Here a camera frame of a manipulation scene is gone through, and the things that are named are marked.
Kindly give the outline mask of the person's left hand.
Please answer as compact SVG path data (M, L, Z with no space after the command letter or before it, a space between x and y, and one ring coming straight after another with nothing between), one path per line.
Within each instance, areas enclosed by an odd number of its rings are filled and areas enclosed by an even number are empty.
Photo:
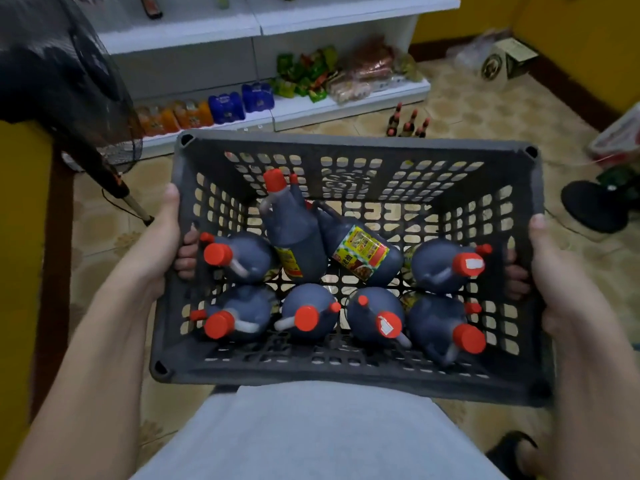
M120 267L124 270L127 281L134 284L135 290L154 300L163 294L164 276L170 269L183 281L194 279L200 233L194 225L191 225L187 233L180 230L180 244L175 254L155 255L152 247L152 224L124 256Z

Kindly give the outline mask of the person's right hand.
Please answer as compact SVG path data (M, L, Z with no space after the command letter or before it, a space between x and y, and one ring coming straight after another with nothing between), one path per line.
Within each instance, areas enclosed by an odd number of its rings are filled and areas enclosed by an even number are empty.
M562 252L566 262L562 275L533 277L532 261L531 270L526 271L516 264L515 252L509 251L505 267L507 297L524 298L535 286L546 305L543 329L562 348L570 344L613 343L619 339L628 343L624 329L620 328L618 318L601 290L574 255Z

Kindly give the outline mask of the grey plastic crate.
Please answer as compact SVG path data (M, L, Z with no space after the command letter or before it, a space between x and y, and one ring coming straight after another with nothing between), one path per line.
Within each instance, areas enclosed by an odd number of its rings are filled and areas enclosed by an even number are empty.
M156 306L150 376L181 385L260 386L328 380L388 387L416 395L542 408L553 399L554 359L541 329L543 301L532 291L506 298L504 266L511 244L523 267L532 249L527 228L544 211L538 149L517 141L340 137L313 134L191 130L177 139L172 181L181 195L186 233L264 234L258 204L267 195L263 174L296 174L309 201L340 203L396 247L434 238L489 244L486 270L454 294L482 306L471 324L487 346L461 353L447 368L422 350L366 345L348 329L348 298L364 283L329 259L323 284L342 304L327 338L305 344L272 325L254 343L206 338L190 313L212 306L228 288L222 271L199 264L194 280L166 275Z

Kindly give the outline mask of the person's left forearm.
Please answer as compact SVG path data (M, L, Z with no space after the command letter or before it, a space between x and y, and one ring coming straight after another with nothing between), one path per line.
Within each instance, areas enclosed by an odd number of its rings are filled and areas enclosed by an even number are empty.
M103 283L4 480L129 480L147 320L163 291L163 277Z

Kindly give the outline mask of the person's right forearm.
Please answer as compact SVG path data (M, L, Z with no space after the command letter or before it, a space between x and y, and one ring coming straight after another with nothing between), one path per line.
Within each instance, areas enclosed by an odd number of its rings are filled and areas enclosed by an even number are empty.
M640 480L640 369L617 317L543 313L556 348L550 480Z

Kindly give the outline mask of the black round fan base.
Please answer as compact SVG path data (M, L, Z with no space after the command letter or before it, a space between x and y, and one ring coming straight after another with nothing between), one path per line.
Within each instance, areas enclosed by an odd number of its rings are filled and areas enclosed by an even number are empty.
M617 233L628 226L627 192L636 180L633 178L613 190L596 182L576 180L562 188L561 202L582 226L599 233Z

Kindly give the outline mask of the orange drink bottle pack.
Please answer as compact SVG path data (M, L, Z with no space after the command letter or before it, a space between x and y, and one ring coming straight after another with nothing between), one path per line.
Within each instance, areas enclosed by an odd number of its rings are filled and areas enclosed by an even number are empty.
M175 101L172 112L181 129L213 127L214 120L206 100Z
M181 131L173 110L167 106L139 106L135 108L144 136L155 137Z

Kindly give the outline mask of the blue bottle pack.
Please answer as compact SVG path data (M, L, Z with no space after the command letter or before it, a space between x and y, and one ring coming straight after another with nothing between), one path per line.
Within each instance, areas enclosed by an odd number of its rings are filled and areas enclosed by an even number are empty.
M275 106L273 87L267 82L243 84L241 95L247 113L270 111Z
M236 91L219 96L211 95L208 97L207 103L215 125L246 119L242 98Z

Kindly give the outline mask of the group of dark sauce bottles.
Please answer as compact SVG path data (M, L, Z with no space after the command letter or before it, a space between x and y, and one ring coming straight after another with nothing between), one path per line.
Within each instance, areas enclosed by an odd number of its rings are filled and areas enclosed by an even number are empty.
M306 201L297 175L269 169L263 177L265 236L199 235L204 263L233 282L190 312L207 338L248 342L271 324L294 340L319 342L344 314L357 343L416 347L441 367L484 352L484 332L468 318L482 307L452 295L483 274L491 245L433 238L402 252L357 218Z

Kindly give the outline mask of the red and white bag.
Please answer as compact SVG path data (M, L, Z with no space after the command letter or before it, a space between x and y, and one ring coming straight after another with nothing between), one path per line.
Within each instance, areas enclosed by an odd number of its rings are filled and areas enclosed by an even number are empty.
M602 168L626 164L640 156L640 101L592 140L587 152Z

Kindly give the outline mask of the white shelf unit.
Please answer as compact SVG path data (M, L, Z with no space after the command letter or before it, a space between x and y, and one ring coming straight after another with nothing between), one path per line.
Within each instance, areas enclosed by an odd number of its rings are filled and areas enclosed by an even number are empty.
M137 107L160 107L240 91L276 77L276 57L332 45L340 57L374 36L407 51L420 15L459 9L460 0L105 0L85 12Z

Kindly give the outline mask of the cluster of small red-capped bottles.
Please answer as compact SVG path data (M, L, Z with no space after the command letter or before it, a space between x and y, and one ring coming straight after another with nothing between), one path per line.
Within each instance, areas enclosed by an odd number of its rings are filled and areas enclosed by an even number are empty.
M385 137L415 137L425 139L427 129L431 124L431 117L426 116L423 122L418 124L419 110L413 109L409 119L402 123L402 109L403 103L397 103L393 114L388 119L387 127L385 129Z

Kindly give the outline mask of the black standing fan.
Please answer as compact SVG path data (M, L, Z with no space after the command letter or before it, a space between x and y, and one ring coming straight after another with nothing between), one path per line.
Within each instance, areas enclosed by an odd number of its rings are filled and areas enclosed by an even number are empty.
M144 130L74 0L0 0L0 121L36 122L103 193L153 222L122 178L140 160Z

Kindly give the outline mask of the cardboard box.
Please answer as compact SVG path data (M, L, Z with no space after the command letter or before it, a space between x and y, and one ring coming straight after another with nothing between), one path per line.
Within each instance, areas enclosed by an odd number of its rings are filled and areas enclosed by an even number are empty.
M501 39L492 45L479 70L481 80L507 83L525 74L539 53L515 38Z

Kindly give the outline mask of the pile of green snack packets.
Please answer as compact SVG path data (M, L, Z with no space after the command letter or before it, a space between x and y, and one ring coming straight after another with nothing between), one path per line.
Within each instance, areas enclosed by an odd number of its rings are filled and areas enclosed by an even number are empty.
M334 45L299 56L280 53L276 57L276 77L269 79L268 84L274 95L308 97L315 104L328 97L328 83L340 72L338 63L339 55Z

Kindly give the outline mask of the black sandal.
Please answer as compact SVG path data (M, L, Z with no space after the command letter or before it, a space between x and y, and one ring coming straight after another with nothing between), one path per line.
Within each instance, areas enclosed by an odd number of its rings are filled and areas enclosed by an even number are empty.
M534 448L538 447L532 437L526 433L510 431L485 455L509 480L536 480L535 476L524 474L517 465L516 449L522 441L530 443Z

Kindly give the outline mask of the clear plastic bag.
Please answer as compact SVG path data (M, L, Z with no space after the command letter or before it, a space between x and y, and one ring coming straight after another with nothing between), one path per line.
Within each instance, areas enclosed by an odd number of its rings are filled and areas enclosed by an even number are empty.
M448 48L445 58L453 66L472 73L480 71L485 59L491 53L494 43L510 38L513 31L510 28L489 29L475 36L471 41Z

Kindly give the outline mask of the pile of brown clear packets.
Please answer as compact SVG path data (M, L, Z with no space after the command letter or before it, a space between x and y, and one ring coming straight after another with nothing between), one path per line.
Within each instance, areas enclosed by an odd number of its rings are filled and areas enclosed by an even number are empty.
M345 104L423 80L409 53L377 36L338 59L336 73L326 81L326 92L337 104Z

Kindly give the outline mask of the person's grey shorts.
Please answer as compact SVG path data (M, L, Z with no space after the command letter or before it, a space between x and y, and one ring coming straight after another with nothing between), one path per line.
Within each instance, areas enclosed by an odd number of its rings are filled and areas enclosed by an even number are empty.
M329 381L212 394L131 480L506 480L429 398Z

